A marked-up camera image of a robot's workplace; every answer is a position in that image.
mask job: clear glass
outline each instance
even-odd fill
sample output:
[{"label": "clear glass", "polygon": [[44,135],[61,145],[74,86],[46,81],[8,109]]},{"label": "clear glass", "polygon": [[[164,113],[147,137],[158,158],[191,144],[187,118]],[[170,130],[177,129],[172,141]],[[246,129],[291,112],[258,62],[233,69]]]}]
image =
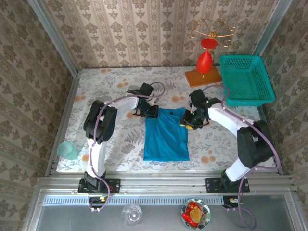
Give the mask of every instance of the clear glass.
[{"label": "clear glass", "polygon": [[64,141],[58,146],[57,154],[68,160],[75,160],[78,157],[76,147],[69,141]]},{"label": "clear glass", "polygon": [[139,205],[129,204],[122,210],[122,218],[127,225],[136,225],[141,221],[142,211]]}]

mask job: plate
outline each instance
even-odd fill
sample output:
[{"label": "plate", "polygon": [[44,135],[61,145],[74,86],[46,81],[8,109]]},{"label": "plate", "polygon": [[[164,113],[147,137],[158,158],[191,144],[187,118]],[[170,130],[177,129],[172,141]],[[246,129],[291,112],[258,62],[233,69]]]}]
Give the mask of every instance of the plate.
[{"label": "plate", "polygon": [[193,226],[189,225],[181,216],[182,221],[186,225],[186,227],[191,229],[191,230],[202,230],[202,229],[204,229],[209,224],[209,222],[211,220],[210,209],[208,208],[207,204],[203,200],[201,200],[201,199],[190,199],[190,200],[186,201],[186,203],[183,205],[182,210],[181,210],[181,215],[186,212],[186,210],[188,208],[188,204],[191,201],[193,201],[197,205],[199,205],[199,207],[201,208],[202,213],[204,215],[201,217],[201,220],[200,220],[200,222],[198,224],[198,227],[193,227]]}]

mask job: gold wire decoration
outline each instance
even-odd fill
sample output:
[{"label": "gold wire decoration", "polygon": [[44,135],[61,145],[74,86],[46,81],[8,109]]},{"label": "gold wire decoration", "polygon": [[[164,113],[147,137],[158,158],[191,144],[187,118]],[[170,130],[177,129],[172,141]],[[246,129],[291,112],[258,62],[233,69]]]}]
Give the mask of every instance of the gold wire decoration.
[{"label": "gold wire decoration", "polygon": [[211,30],[210,26],[208,25],[207,21],[205,19],[201,19],[201,20],[198,20],[195,22],[195,25],[196,27],[199,27],[202,25],[202,23],[205,23],[206,27],[207,27],[207,30],[209,32],[209,34],[206,34],[206,33],[203,33],[199,30],[191,30],[187,33],[187,35],[191,38],[194,38],[197,36],[197,33],[201,34],[201,35],[205,35],[205,36],[209,36],[211,39],[214,39],[218,44],[220,44],[221,46],[223,47],[230,47],[230,46],[233,46],[233,41],[230,40],[230,39],[226,39],[223,43],[221,42],[218,42],[216,40],[216,37],[228,37],[228,36],[232,36],[232,35],[235,35],[237,32],[238,32],[238,29],[233,27],[233,26],[230,26],[229,27],[229,31],[231,32],[231,34],[227,34],[227,35],[220,35],[219,32],[225,27],[226,25],[226,20],[224,18],[218,18],[216,20],[216,23],[221,25],[219,27],[218,30]]}]

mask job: translucent green cup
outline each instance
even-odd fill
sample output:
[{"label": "translucent green cup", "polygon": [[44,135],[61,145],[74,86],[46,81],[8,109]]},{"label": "translucent green cup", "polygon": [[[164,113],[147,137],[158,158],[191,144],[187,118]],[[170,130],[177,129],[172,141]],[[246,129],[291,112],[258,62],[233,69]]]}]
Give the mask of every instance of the translucent green cup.
[{"label": "translucent green cup", "polygon": [[76,147],[69,141],[64,141],[58,146],[57,154],[68,160],[75,160],[78,157]]}]

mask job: floral tablecloth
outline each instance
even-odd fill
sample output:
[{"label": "floral tablecloth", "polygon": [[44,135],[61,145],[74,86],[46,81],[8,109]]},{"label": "floral tablecloth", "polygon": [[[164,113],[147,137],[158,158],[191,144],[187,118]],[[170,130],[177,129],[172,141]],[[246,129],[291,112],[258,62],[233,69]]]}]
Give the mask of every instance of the floral tablecloth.
[{"label": "floral tablecloth", "polygon": [[[79,151],[79,157],[70,161],[60,157],[57,171],[85,171],[89,147],[83,124],[92,102],[96,99],[114,100],[126,94],[127,90],[139,89],[143,82],[161,81],[166,87],[165,94],[156,100],[161,108],[189,108],[189,94],[198,89],[190,88],[185,72],[192,67],[148,67],[85,69],[81,72],[79,87],[70,116],[65,140],[71,141]],[[154,87],[159,94],[162,88]],[[208,98],[223,98],[222,88],[210,88]],[[259,119],[256,107],[232,108],[237,113],[254,120]],[[224,170],[237,158],[236,137],[215,121],[195,131],[188,131],[190,161],[156,162],[143,161],[145,119],[127,112],[116,119],[115,130],[108,141],[105,156],[107,171],[131,170]],[[271,158],[265,166],[274,165]]]}]

